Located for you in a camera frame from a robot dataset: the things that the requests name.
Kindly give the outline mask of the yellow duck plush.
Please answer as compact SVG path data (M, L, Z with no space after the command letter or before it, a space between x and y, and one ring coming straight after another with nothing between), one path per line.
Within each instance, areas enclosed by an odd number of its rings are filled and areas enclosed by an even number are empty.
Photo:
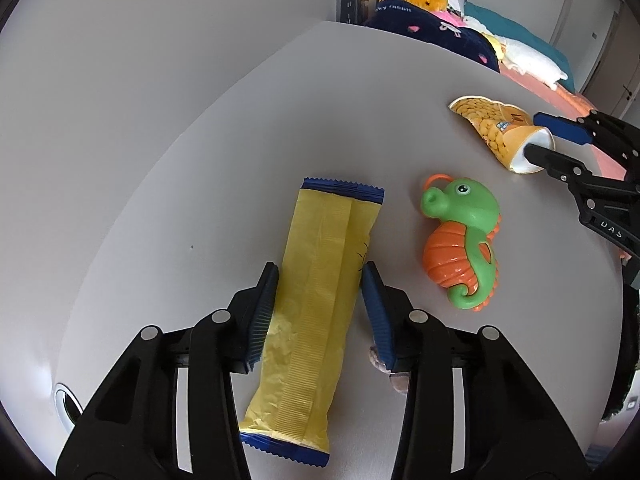
M491 47L494 49L497 60L499 62L502 62L506 57L506 47L504 46L504 44L499 40L498 37L494 35L485 34L483 32L483 36L490 43Z

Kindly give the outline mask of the green orange seahorse toy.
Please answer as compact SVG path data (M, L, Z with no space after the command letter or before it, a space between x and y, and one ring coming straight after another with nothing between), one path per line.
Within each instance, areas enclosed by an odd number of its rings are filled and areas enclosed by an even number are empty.
M420 211L439 222L423 248L424 272L446 289L454 307L482 310L498 286L492 248L501 221L498 200L477 180L432 174L423 185Z

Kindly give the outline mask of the yellow blue snack wrapper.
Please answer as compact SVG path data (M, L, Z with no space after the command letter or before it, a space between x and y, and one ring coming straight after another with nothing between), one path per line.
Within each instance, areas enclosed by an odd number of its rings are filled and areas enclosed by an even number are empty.
M240 423L241 439L252 448L309 466L329 463L329 410L383 202L377 186L303 180L258 386Z

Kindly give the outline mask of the black wall socket panel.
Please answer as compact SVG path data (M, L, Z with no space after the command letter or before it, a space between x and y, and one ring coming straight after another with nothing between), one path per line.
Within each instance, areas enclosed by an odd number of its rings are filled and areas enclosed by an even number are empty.
M362 25L369 15L369 0L335 0L337 23Z

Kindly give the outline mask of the grey room door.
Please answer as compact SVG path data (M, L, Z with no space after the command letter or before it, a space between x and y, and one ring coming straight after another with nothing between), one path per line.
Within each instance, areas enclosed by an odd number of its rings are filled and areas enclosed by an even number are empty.
M564 0L552 32L551 44L578 72L601 54L622 0Z

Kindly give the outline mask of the pink bed sheet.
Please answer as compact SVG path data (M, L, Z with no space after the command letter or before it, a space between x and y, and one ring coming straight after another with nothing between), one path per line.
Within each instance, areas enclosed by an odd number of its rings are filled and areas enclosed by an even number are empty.
M523 88L536 94L544 102L558 110L558 115L570 119L586 116L594 106L583 96L568 92L563 86L557 86L552 90L543 82L529 74L521 75L517 70L510 70L503 63L500 64L500 74L510 78ZM598 148L592 148L594 158L603 177L623 180L625 170L618 162L602 152Z

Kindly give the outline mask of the plaid fabric flower scrunchie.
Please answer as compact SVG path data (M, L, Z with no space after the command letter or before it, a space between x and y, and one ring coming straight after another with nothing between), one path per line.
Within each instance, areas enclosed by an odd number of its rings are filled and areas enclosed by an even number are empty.
M388 370L378 356L378 348L371 346L369 349L369 361L372 366L383 373L389 380L394 390L406 396L409 390L410 374L408 372L394 373Z

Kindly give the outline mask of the pink folded cloth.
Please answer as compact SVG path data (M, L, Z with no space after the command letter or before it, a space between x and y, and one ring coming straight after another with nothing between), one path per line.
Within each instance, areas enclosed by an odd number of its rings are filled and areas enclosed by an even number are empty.
M451 13L451 12L449 12L447 10L445 10L445 11L433 11L433 14L439 20L441 20L443 22L447 22L447 23L449 23L451 25L454 25L456 27L463 27L465 25L465 22L463 21L463 18L460 18L460 16L457 16L457 14Z

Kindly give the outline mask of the white goose plush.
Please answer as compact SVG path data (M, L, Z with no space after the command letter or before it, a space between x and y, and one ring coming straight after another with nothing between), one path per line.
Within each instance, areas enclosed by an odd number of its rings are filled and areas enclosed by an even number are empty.
M463 21L467 28L494 35L485 25L476 18L472 18L472 16L465 15ZM510 70L517 70L521 75L529 74L552 90L555 90L562 81L567 80L567 74L548 56L529 47L527 44L523 44L521 41L503 36L496 37L506 47L506 57L502 62Z

